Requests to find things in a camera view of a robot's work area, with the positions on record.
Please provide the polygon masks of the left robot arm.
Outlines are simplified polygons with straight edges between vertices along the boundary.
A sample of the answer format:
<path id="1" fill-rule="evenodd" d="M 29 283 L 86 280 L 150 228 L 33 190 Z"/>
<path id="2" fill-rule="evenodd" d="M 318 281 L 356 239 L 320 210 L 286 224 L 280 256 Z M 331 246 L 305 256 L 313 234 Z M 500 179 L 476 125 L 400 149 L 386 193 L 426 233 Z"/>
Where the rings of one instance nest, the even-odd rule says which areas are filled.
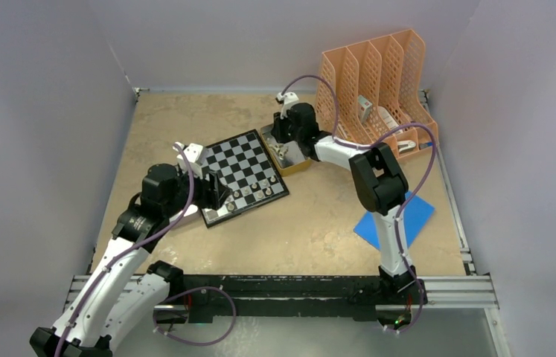
<path id="1" fill-rule="evenodd" d="M 52 327 L 34 331 L 33 351 L 38 356 L 112 356 L 141 317 L 159 303 L 207 294 L 210 286 L 187 288 L 183 271 L 163 261 L 151 264 L 134 289 L 125 288 L 191 205 L 217 209 L 230 195 L 215 172 L 202 176 L 171 164 L 152 166 L 141 192 L 118 217 L 103 259 L 86 285 Z"/>

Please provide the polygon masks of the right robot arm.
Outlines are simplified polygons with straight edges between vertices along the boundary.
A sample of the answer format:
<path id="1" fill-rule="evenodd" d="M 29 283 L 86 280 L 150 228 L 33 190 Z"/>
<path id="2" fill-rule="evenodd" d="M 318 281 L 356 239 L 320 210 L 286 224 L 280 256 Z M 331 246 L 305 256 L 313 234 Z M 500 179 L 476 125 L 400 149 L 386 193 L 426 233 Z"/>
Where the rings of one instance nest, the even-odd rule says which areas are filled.
<path id="1" fill-rule="evenodd" d="M 403 223 L 408 181 L 392 153 L 382 142 L 372 147 L 333 138 L 319 128 L 309 103 L 278 99 L 272 136 L 280 144 L 295 142 L 305 158 L 334 164 L 350 171 L 360 204 L 371 213 L 379 243 L 380 293 L 391 303 L 420 286 L 409 256 Z"/>

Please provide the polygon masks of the yellow tray of white pieces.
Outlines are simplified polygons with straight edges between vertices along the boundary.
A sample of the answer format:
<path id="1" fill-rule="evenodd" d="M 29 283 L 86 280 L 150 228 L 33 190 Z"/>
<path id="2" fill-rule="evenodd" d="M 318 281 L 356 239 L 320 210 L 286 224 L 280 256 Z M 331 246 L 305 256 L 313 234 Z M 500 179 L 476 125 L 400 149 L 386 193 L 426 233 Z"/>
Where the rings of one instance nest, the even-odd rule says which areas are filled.
<path id="1" fill-rule="evenodd" d="M 295 141 L 285 144 L 278 143 L 271 134 L 272 124 L 263 126 L 260 130 L 261 138 L 278 172 L 282 176 L 306 170 L 312 161 L 306 158 Z"/>

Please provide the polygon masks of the silver tray of black pieces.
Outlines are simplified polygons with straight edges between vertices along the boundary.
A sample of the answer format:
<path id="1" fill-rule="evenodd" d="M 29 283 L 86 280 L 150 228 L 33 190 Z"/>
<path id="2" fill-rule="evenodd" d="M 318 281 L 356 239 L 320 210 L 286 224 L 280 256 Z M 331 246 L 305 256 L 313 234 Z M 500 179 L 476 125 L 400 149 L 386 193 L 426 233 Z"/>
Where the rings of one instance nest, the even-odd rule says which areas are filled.
<path id="1" fill-rule="evenodd" d="M 173 226 L 173 229 L 180 228 L 184 225 L 187 225 L 193 221 L 196 221 L 201 217 L 201 213 L 199 212 L 199 208 L 196 205 L 191 205 L 181 216 L 181 213 L 178 212 L 176 215 L 171 216 L 169 219 L 169 223 L 176 222 Z"/>

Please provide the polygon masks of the black and white chessboard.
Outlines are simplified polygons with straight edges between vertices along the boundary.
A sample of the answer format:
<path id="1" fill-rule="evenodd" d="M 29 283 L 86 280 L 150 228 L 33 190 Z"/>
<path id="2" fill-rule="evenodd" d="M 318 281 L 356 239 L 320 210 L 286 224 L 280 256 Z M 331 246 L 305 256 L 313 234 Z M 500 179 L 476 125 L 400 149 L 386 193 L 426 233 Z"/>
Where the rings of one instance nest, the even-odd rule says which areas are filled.
<path id="1" fill-rule="evenodd" d="M 221 208 L 201 210 L 207 228 L 290 194 L 256 129 L 209 144 L 205 148 L 207 155 L 202 168 L 218 172 L 220 181 L 231 189 L 230 197 Z M 247 196 L 242 193 L 245 187 L 250 189 Z M 234 191 L 240 193 L 237 199 L 232 198 Z M 235 211 L 228 210 L 229 202 L 235 203 Z"/>

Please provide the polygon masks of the orange file organizer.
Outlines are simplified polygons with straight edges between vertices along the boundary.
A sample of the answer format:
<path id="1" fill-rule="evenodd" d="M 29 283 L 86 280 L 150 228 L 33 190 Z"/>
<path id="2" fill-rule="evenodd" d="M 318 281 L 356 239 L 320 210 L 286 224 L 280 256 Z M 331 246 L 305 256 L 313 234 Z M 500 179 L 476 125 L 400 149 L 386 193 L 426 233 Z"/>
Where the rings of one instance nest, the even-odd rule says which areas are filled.
<path id="1" fill-rule="evenodd" d="M 419 99 L 424 57 L 425 43 L 413 29 L 322 52 L 319 76 L 326 83 L 318 85 L 314 104 L 321 129 L 336 128 L 338 138 L 371 144 L 391 129 L 379 113 L 383 107 L 398 125 L 429 128 L 403 129 L 385 140 L 399 162 L 429 157 L 438 124 Z M 397 142 L 405 140 L 417 146 L 400 154 Z"/>

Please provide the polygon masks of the black base bar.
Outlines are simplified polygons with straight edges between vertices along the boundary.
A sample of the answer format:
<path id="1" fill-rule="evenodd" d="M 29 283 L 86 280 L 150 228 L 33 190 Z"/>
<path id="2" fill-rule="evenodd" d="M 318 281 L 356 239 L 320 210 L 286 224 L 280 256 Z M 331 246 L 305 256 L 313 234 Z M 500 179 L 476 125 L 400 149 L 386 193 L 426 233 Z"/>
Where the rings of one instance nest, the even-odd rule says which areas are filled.
<path id="1" fill-rule="evenodd" d="M 429 302 L 422 289 L 383 288 L 381 276 L 183 274 L 172 279 L 168 304 L 192 323 L 215 317 L 349 318 L 393 327 L 408 324 Z"/>

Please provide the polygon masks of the white stapler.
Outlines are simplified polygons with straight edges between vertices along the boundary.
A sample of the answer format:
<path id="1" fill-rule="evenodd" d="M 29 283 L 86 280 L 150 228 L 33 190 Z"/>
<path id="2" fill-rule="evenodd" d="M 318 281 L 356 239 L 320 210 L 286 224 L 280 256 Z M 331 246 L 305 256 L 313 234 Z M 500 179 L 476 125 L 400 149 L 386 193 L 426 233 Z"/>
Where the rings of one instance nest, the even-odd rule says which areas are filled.
<path id="1" fill-rule="evenodd" d="M 411 152 L 416 148 L 417 144 L 415 141 L 405 140 L 397 142 L 397 150 L 400 154 Z"/>

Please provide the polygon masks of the blue flat sheet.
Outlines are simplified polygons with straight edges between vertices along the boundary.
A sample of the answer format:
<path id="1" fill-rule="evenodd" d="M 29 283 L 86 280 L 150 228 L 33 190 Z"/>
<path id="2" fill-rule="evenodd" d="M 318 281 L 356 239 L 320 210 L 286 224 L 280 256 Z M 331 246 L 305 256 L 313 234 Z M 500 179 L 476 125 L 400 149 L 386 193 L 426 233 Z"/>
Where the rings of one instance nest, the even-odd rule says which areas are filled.
<path id="1" fill-rule="evenodd" d="M 429 219 L 434 214 L 435 208 L 420 196 L 408 203 L 404 212 L 404 227 L 408 246 L 410 246 Z M 373 213 L 365 212 L 361 220 L 354 227 L 354 233 L 376 249 L 380 248 Z"/>

